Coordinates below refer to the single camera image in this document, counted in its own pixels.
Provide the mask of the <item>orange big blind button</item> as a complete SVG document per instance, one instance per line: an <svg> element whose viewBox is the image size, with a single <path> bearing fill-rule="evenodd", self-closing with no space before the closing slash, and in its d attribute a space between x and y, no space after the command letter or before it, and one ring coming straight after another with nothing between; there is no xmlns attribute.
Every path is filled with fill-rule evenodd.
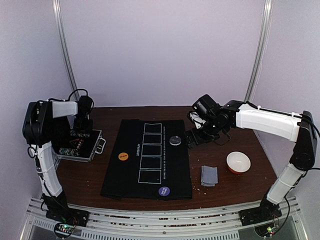
<svg viewBox="0 0 320 240"><path fill-rule="evenodd" d="M118 159L122 162L125 162L129 159L129 154L126 152L121 152L118 154Z"/></svg>

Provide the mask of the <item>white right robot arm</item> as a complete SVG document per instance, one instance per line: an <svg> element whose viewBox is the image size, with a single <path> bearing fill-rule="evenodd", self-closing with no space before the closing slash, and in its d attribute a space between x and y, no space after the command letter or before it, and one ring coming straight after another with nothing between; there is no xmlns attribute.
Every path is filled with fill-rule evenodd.
<svg viewBox="0 0 320 240"><path fill-rule="evenodd" d="M270 221L282 216L280 203L315 165L318 138L313 115L283 112L255 105L249 101L230 100L220 105L208 94L201 96L191 106L187 118L194 128L185 132L189 149L216 142L221 134L231 129L252 130L274 136L292 145L287 165L264 194L259 205L239 212L242 225Z"/></svg>

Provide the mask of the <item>dark dealer button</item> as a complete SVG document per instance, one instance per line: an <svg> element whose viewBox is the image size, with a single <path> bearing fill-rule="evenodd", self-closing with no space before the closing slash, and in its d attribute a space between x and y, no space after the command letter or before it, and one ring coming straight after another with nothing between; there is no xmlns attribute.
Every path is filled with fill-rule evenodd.
<svg viewBox="0 0 320 240"><path fill-rule="evenodd" d="M182 139L178 136L178 135L175 135L175 136L172 136L170 139L169 139L169 143L172 145L172 146L178 146L180 145L182 142Z"/></svg>

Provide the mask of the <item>purple small blind button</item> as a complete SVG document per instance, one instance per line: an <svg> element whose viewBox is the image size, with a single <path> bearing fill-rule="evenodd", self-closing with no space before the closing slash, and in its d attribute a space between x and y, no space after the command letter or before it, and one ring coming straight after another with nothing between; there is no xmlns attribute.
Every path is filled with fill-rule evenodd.
<svg viewBox="0 0 320 240"><path fill-rule="evenodd" d="M161 196L161 197L167 197L169 196L171 193L171 190L169 187L167 186L162 186L158 189L158 194Z"/></svg>

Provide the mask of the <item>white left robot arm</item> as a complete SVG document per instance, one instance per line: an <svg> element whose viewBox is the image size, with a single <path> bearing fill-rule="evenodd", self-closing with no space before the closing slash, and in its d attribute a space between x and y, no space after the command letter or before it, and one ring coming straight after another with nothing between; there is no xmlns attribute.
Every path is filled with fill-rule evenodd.
<svg viewBox="0 0 320 240"><path fill-rule="evenodd" d="M73 128L78 133L92 129L89 115L94 101L88 94L79 100L48 99L30 102L27 106L22 134L28 144L28 155L34 159L36 172L41 182L42 199L47 207L46 217L55 221L85 226L89 212L70 208L54 163L54 120L74 116Z"/></svg>

